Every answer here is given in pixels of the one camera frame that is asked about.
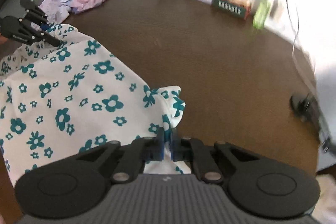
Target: white cable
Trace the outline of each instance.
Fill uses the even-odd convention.
[[[297,62],[297,59],[295,57],[295,44],[296,44],[296,41],[298,40],[298,35],[299,35],[299,28],[300,28],[300,22],[299,22],[299,13],[297,11],[297,6],[295,5],[295,9],[296,9],[296,15],[297,15],[297,30],[295,30],[294,26],[293,26],[293,22],[292,22],[292,19],[291,19],[291,16],[290,16],[290,13],[289,13],[289,7],[288,7],[288,0],[286,0],[286,5],[287,5],[287,12],[288,12],[288,17],[289,17],[289,21],[291,23],[291,27],[292,27],[292,30],[295,34],[295,38],[293,40],[293,49],[292,49],[292,58],[293,58],[293,62],[294,62],[294,65],[295,65],[295,68],[297,70],[297,72],[299,73],[302,81],[305,83],[305,85],[309,88],[310,92],[316,96],[316,89],[314,88],[313,84],[310,82],[310,80],[308,79],[308,77],[305,75],[305,73],[303,72],[303,70],[300,68],[298,62]]]

